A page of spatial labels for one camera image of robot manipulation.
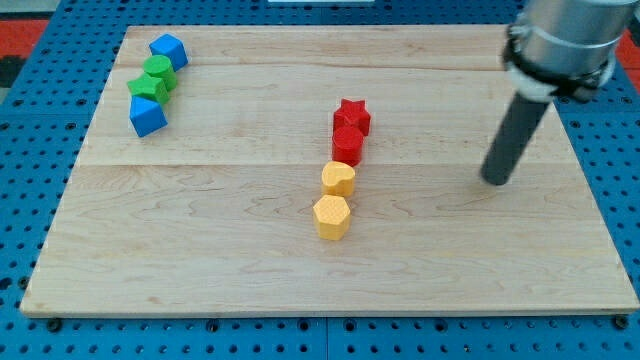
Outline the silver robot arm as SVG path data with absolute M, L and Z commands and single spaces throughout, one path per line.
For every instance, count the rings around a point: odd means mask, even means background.
M 507 27 L 503 63 L 536 103 L 588 102 L 612 77 L 615 50 L 638 0 L 530 0 Z

